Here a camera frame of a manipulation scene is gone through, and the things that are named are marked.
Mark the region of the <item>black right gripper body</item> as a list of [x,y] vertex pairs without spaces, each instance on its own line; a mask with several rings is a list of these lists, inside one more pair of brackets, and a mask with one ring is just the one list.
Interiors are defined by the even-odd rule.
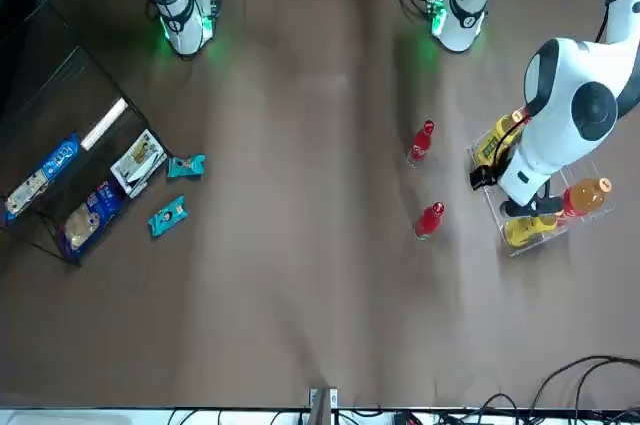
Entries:
[[49,0],[1,0],[1,112],[8,111],[8,98],[17,71],[28,23]]

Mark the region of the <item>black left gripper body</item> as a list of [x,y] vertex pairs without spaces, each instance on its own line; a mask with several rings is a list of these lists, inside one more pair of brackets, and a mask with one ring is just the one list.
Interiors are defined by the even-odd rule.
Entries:
[[[476,167],[469,174],[469,179],[473,190],[498,184],[494,169],[490,166]],[[512,198],[507,198],[498,207],[499,214],[504,218],[519,218],[538,217],[561,212],[563,210],[563,199],[560,196],[552,196],[550,190],[551,180],[547,180],[543,186],[543,194],[535,193],[526,205],[519,205]]]

